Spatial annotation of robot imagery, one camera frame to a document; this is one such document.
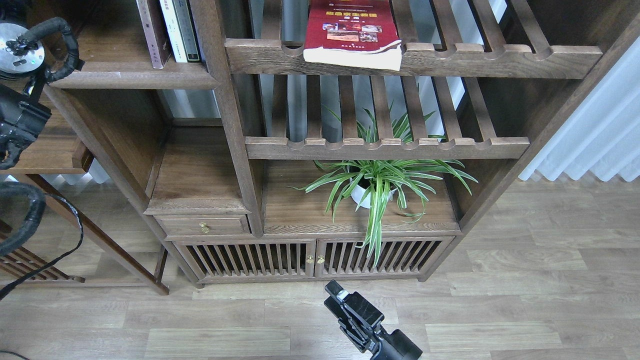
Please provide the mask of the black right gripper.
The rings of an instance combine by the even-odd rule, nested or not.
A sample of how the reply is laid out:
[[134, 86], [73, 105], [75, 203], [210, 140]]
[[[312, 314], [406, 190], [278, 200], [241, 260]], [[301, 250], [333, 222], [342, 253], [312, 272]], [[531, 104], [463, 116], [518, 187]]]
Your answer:
[[324, 289], [329, 294], [324, 305], [352, 344], [361, 353], [371, 352], [371, 360], [418, 360], [422, 356], [423, 351], [404, 332], [384, 329], [382, 312], [359, 292], [348, 292], [335, 280]]

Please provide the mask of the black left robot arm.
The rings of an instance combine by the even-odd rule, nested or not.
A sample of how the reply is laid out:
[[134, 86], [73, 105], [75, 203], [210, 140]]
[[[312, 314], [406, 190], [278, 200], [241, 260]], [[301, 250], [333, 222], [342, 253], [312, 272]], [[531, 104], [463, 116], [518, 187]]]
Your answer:
[[[31, 6], [30, 0], [1, 1], [1, 79], [12, 81], [29, 78], [21, 92], [1, 84], [1, 170], [16, 166], [21, 153], [38, 139], [50, 119], [51, 110], [39, 102], [44, 85], [64, 79], [75, 70], [81, 70], [85, 63], [80, 59], [79, 44], [76, 35], [73, 34], [73, 28], [65, 19], [53, 17], [33, 27], [27, 27], [26, 9]], [[61, 68], [52, 71], [45, 64], [46, 53], [41, 40], [55, 33], [61, 34], [67, 55]], [[1, 197], [25, 196], [29, 200], [30, 208], [21, 227], [1, 243], [1, 256], [9, 255], [20, 248], [35, 234], [46, 207], [45, 195], [60, 200], [70, 208], [78, 223], [80, 239], [73, 249], [5, 285], [1, 289], [1, 300], [18, 285], [73, 253], [83, 242], [80, 214], [67, 199], [55, 194], [45, 194], [30, 184], [7, 182], [1, 185]]]

